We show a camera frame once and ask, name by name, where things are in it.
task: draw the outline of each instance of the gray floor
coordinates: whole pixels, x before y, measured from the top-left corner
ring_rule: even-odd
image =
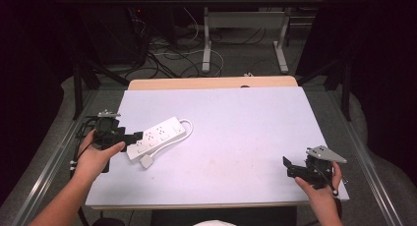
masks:
[[[212,35],[213,40],[221,42],[243,42],[250,37],[257,28],[247,29],[223,29]],[[308,28],[293,28],[291,31],[289,47],[284,47],[284,54],[289,65],[289,75],[295,75],[295,69],[301,55],[305,39],[308,36]],[[250,41],[257,41],[263,34],[263,30]],[[267,30],[264,39],[256,44],[245,43],[242,45],[225,45],[214,43],[211,53],[211,61],[221,69],[223,77],[241,77],[251,72],[254,76],[278,76],[281,75],[277,68],[275,54],[272,49],[272,41],[276,39],[276,30]],[[196,41],[184,39],[182,43],[197,45]],[[202,49],[200,45],[192,51]],[[152,51],[161,53],[164,49]],[[192,62],[202,61],[203,54],[195,53],[187,56],[187,59],[168,60],[162,55],[157,56],[168,68],[180,74],[192,66]],[[216,76],[215,66],[204,76]],[[112,67],[112,70],[120,73],[126,68]],[[139,70],[130,74],[127,79],[145,79],[152,75],[153,70]],[[196,69],[189,69],[184,77],[194,76]],[[351,200],[343,203],[343,223],[345,225],[413,225],[417,222],[417,191],[415,186],[401,170],[389,162],[380,159],[370,153],[366,145],[366,119],[363,116],[360,103],[352,97],[351,114],[353,121],[344,121],[338,109],[339,90],[324,91],[322,86],[324,78],[316,78],[304,86],[312,109],[318,119],[324,137],[329,146],[348,159],[348,164],[342,166],[342,171],[349,183],[346,189]],[[85,115],[95,115],[103,109],[117,110],[122,99],[123,90],[126,89],[113,82],[109,78],[100,76],[102,87],[98,91],[84,91],[86,99]],[[67,183],[68,163],[74,151],[74,137],[72,132],[79,125],[81,119],[74,122],[74,94],[72,78],[62,83],[65,97],[54,123],[30,167],[25,175],[9,195],[0,210],[1,225],[21,225],[28,222],[34,214],[41,210]],[[45,171],[45,166],[52,166],[52,171]],[[45,184],[45,191],[33,194],[30,191],[40,177],[50,179],[51,183]],[[99,212],[85,207],[85,212],[90,223],[99,217]],[[104,215],[123,219],[125,224],[149,225],[151,211],[105,211]],[[305,225],[315,220],[309,205],[298,207],[298,225]],[[81,225],[77,218],[74,225]]]

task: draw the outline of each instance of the person's hand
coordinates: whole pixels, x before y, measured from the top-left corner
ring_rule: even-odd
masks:
[[[332,162],[331,165],[333,166],[332,184],[338,190],[342,178],[340,167],[335,162]],[[322,225],[342,225],[330,186],[315,190],[309,183],[299,177],[295,178],[295,183],[309,197],[310,206]]]
[[[86,150],[80,156],[77,163],[76,172],[74,174],[75,177],[82,178],[89,183],[92,183],[101,173],[110,157],[118,153],[125,146],[125,143],[120,141],[119,143],[114,144],[105,150],[98,150],[91,146],[93,142],[93,135],[94,130],[87,134],[82,144],[80,145],[79,155],[85,149]]]

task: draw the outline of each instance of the table surface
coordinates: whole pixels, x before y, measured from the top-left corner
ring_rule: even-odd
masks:
[[[306,148],[326,145],[304,90],[291,77],[133,81],[119,112],[127,134],[172,116],[189,119],[194,131],[159,152],[148,170],[126,153],[112,157],[86,201],[96,209],[307,203],[286,176],[282,156],[305,166]],[[349,199],[343,185],[339,190]]]

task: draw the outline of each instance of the power strip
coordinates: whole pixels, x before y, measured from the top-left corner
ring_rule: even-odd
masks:
[[[172,117],[145,130],[143,139],[137,141],[136,144],[128,145],[126,152],[129,159],[134,160],[146,154],[150,155],[170,143],[183,139],[186,135],[180,121],[176,117]]]

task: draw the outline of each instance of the black cable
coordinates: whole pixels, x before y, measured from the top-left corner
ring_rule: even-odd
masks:
[[[73,176],[74,176],[74,173],[75,173],[75,168],[77,167],[77,162],[78,162],[78,159],[80,158],[80,156],[84,153],[84,151],[86,150],[86,148],[82,151],[82,153],[80,153],[80,155],[78,155],[78,152],[79,152],[79,149],[80,149],[80,145],[81,145],[81,142],[82,142],[82,139],[83,138],[85,138],[86,136],[84,135],[84,133],[86,132],[86,128],[87,127],[90,127],[90,125],[89,125],[89,123],[90,122],[92,122],[92,121],[95,121],[95,119],[93,119],[93,118],[89,118],[85,123],[83,123],[83,127],[81,128],[81,130],[78,132],[78,134],[77,134],[77,138],[78,138],[78,141],[77,141],[77,145],[76,145],[76,150],[74,151],[74,164],[72,163],[71,164],[71,169],[70,169],[70,180],[73,178]],[[84,212],[83,212],[83,207],[82,206],[80,206],[80,208],[79,208],[79,210],[78,210],[78,214],[79,214],[79,217],[80,217],[80,220],[81,220],[81,222],[83,223],[83,225],[84,226],[89,226],[89,222],[87,221],[87,219],[86,219],[86,216],[84,215]]]
[[[315,224],[318,224],[318,223],[320,223],[320,221],[319,220],[315,220],[315,221],[312,221],[310,223],[307,223],[307,224],[305,224],[303,226],[312,226],[312,225],[315,225]]]
[[[138,71],[145,71],[145,70],[155,70],[155,73],[154,73],[152,76],[150,76],[149,78],[147,78],[147,79],[152,79],[152,78],[154,78],[154,77],[156,76],[158,68],[154,68],[154,67],[143,67],[143,68],[138,68],[138,69],[132,70],[131,72],[128,72],[128,73],[125,75],[125,79],[127,79],[127,78],[128,78],[128,76],[132,75],[132,74],[133,74],[133,73],[135,73],[135,72],[138,72]]]
[[[199,63],[196,63],[195,65],[197,66],[197,65],[199,65],[199,64],[204,64],[204,63],[210,63],[211,65],[214,65],[215,67],[217,67],[217,69],[218,69],[218,76],[220,77],[221,76],[221,68],[217,65],[217,64],[215,64],[215,63],[212,63],[212,62],[199,62]],[[190,66],[190,67],[188,67],[188,68],[186,68],[182,73],[181,73],[181,78],[183,78],[184,77],[184,74],[185,74],[185,72],[187,72],[188,70],[190,70],[191,68],[193,68],[193,66]],[[187,78],[207,78],[208,76],[202,76],[201,74],[200,74],[200,70],[197,68],[197,74],[195,75],[195,76],[193,76],[193,75],[191,75],[191,76],[188,76]]]
[[[167,74],[171,75],[173,78],[180,78],[180,76],[178,76],[173,71],[171,71],[168,67],[166,67],[165,65],[163,65],[152,53],[149,52],[148,55],[150,56],[151,60],[153,60],[156,64],[158,64],[159,66],[161,66],[161,68]]]
[[[80,155],[77,157],[77,159],[75,160],[76,162],[78,162],[78,160],[80,159],[80,157],[84,154],[84,152],[93,144],[93,141],[90,142],[86,148],[84,148],[84,150],[80,153]]]
[[[184,56],[182,53],[180,53],[180,52],[178,52],[177,50],[174,50],[174,49],[170,49],[170,50],[172,50],[173,52],[175,52],[175,53],[177,53],[179,56],[181,56],[182,57],[182,59],[186,59],[187,61],[189,61],[191,64],[192,64],[192,66],[194,66],[197,70],[199,70],[198,68],[197,68],[197,66],[196,66],[196,64],[194,63],[194,62],[192,62],[190,59],[188,59],[188,55],[187,56]]]
[[[339,198],[334,198],[334,202],[336,203],[337,214],[339,218],[341,219],[341,216],[342,216],[341,201]]]
[[[132,210],[131,216],[129,217],[128,226],[130,226],[133,218],[133,213],[135,213],[135,210]]]
[[[264,34],[262,35],[262,37],[260,39],[258,39],[258,41],[255,42],[248,42],[249,40],[251,40],[252,38],[254,38],[259,31],[261,31],[262,28],[258,28],[258,30],[252,34],[252,36],[250,36],[248,39],[242,41],[242,42],[220,42],[220,41],[214,41],[213,44],[219,44],[219,45],[242,45],[242,44],[257,44],[259,42],[261,42],[262,40],[264,40],[265,35],[267,34],[267,29],[264,28]]]
[[[186,36],[188,36],[188,35],[190,35],[190,34],[192,34],[192,31],[191,31],[191,32],[189,32],[189,33],[186,33],[186,34],[184,34],[184,35],[180,35],[180,36],[178,36],[178,38],[187,38]],[[194,40],[193,40],[193,41],[197,41],[197,42],[198,42],[198,44],[197,44],[197,45],[195,45],[195,46],[193,46],[193,47],[189,47],[188,45],[185,45],[185,44],[178,44],[178,43],[177,43],[177,45],[187,46],[187,47],[188,47],[188,50],[192,50],[192,49],[198,48],[198,47],[200,47],[200,46],[203,44],[203,42],[204,42],[204,38],[202,37],[202,35],[203,35],[203,33],[199,31],[199,33],[197,34],[197,36],[196,36],[196,37],[194,37]]]
[[[187,51],[186,55],[183,55],[179,51],[177,51],[175,49],[172,49],[172,47],[167,47],[166,50],[162,53],[162,55],[163,55],[164,58],[166,58],[168,60],[172,60],[172,61],[186,59],[190,55],[190,54],[188,54],[188,53],[190,53],[190,49],[187,46],[185,46],[185,47],[187,48],[187,49],[185,49]]]
[[[326,175],[315,164],[312,165],[317,170],[317,172],[319,172],[319,174],[322,175],[323,178],[325,178],[326,182],[331,188],[333,196],[336,198],[338,196],[338,190],[334,187],[333,183],[328,178],[326,178]]]

